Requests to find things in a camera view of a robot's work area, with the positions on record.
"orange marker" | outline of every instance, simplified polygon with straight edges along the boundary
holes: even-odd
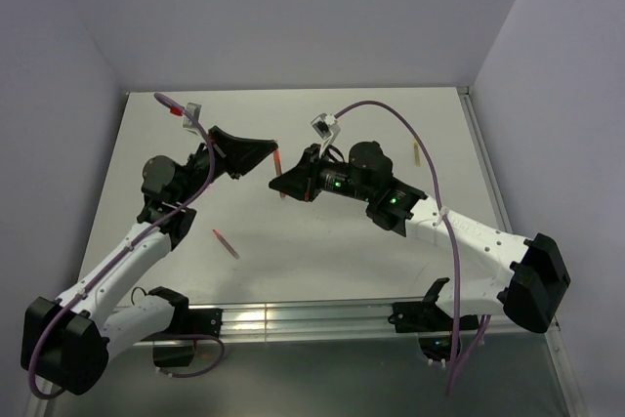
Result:
[[[273,151],[273,164],[275,165],[275,175],[282,176],[282,163],[280,163],[280,152],[278,149]],[[280,193],[280,198],[286,197],[284,192]]]
[[[223,236],[221,236],[220,233],[216,231],[215,229],[213,229],[213,233],[215,233],[215,236],[217,236],[217,239],[219,239],[220,243],[222,243],[224,247],[228,249],[228,251],[232,254],[232,256],[235,259],[239,259],[238,253],[234,251],[234,248],[230,246],[230,243],[228,243],[226,239]]]

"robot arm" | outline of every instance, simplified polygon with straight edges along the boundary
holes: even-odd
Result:
[[[238,179],[277,149],[275,141],[240,139],[218,127],[208,134],[216,154],[213,181],[224,173]],[[142,185],[145,205],[124,239],[92,272],[54,301],[40,297],[26,311],[22,368],[29,369],[44,330],[63,309],[68,310],[47,337],[35,373],[76,395],[91,389],[108,362],[136,342],[155,333],[182,332],[190,315],[188,299],[163,287],[151,290],[121,313],[113,314],[113,310],[142,275],[187,236],[195,211],[187,207],[148,232],[139,244],[133,246],[131,241],[203,187],[209,161],[206,146],[200,145],[185,165],[162,155],[146,163]],[[129,251],[110,269],[110,261],[124,248]],[[96,279],[87,293],[85,285]]]
[[[324,115],[312,123],[322,126],[317,132],[327,136],[325,144],[336,138],[335,123]],[[367,217],[378,227],[450,247],[435,199],[395,178],[393,162],[376,142],[354,145],[344,163],[331,161],[323,145],[313,144],[294,168],[270,182],[270,188],[306,202],[323,191],[361,200],[367,203]],[[484,278],[463,284],[465,328],[477,328],[479,314],[504,313],[526,330],[545,332],[570,283],[556,242],[543,234],[529,240],[442,210],[453,226],[463,262],[476,263],[487,272]],[[434,282],[422,303],[412,317],[398,313],[389,318],[397,332],[450,329],[453,287],[448,278]],[[413,327],[399,330],[408,323]]]

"wall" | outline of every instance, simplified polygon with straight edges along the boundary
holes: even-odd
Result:
[[[66,0],[0,0],[0,408],[21,415],[23,314],[77,273],[121,115]]]
[[[591,414],[623,415],[625,0],[517,0],[475,85],[516,230],[555,237],[560,319]]]
[[[470,85],[514,0],[71,0],[132,91]]]

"yellow marker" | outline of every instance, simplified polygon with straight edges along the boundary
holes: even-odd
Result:
[[[417,166],[421,166],[421,152],[419,151],[419,144],[415,139],[412,146],[414,147],[414,162]]]

